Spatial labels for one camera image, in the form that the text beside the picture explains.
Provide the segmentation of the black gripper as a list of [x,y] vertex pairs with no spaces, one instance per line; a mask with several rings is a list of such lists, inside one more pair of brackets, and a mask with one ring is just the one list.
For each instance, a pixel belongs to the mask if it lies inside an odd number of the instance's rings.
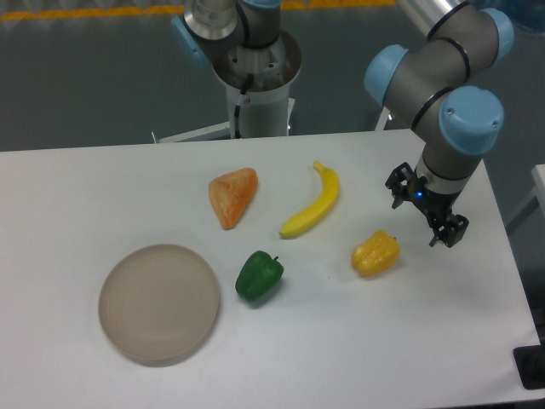
[[431,170],[413,171],[403,162],[391,172],[385,186],[393,197],[393,209],[409,201],[428,219],[433,230],[430,247],[441,242],[451,248],[463,238],[469,220],[452,212],[462,191],[462,179],[447,179]]

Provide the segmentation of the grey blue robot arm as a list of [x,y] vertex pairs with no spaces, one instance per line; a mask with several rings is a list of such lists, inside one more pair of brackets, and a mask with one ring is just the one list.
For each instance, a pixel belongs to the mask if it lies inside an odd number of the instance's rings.
[[[503,12],[467,1],[403,1],[400,8],[426,44],[416,52],[397,44],[380,51],[364,86],[424,148],[386,186],[395,205],[410,202],[426,217],[434,241],[453,246],[468,219],[452,206],[504,122],[501,102],[469,80],[510,51],[513,26]],[[279,2],[188,1],[171,26],[187,56],[212,65],[224,84],[232,138],[287,135],[301,50],[280,26]]]

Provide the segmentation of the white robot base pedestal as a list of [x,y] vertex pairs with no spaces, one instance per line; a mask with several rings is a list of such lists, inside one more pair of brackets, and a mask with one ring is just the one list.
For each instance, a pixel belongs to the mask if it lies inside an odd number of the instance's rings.
[[225,88],[228,120],[158,139],[158,143],[287,136],[295,100],[290,86],[301,70],[301,49],[282,30],[266,48],[238,46],[213,62]]

